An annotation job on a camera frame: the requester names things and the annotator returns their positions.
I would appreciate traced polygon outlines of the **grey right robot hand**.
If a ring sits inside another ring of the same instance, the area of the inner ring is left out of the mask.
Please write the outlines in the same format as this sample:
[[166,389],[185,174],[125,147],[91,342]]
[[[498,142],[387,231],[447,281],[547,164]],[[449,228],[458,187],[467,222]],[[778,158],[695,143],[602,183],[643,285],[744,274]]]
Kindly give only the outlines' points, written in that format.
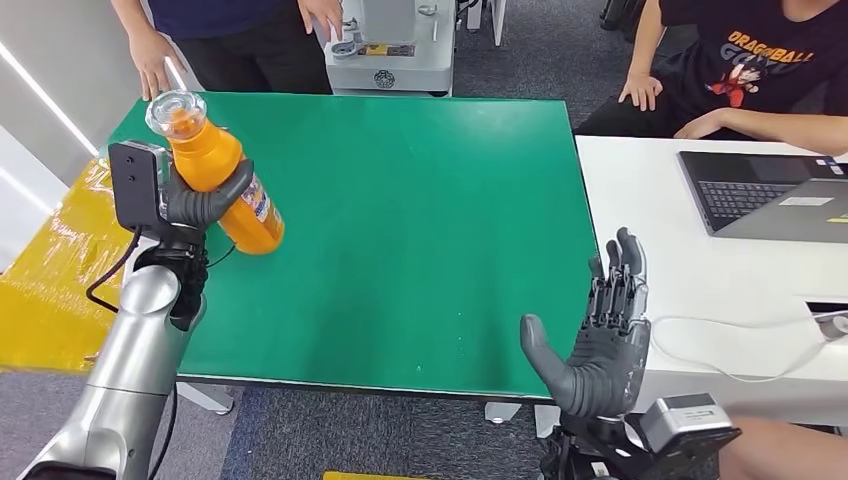
[[609,258],[589,260],[587,307],[572,351],[562,359],[541,319],[525,314],[520,343],[530,365],[564,414],[614,418],[630,412],[644,378],[651,339],[645,315],[647,263],[637,236],[621,227],[606,243]]

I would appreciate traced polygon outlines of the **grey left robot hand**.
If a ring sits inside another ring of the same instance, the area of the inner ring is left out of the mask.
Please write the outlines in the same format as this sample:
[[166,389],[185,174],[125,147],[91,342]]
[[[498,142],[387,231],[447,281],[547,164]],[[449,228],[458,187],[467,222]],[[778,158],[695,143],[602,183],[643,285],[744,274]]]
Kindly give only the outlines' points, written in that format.
[[230,176],[210,192],[193,190],[178,173],[175,161],[168,163],[168,179],[162,187],[165,220],[198,230],[206,230],[221,220],[250,185],[254,162],[240,161]]

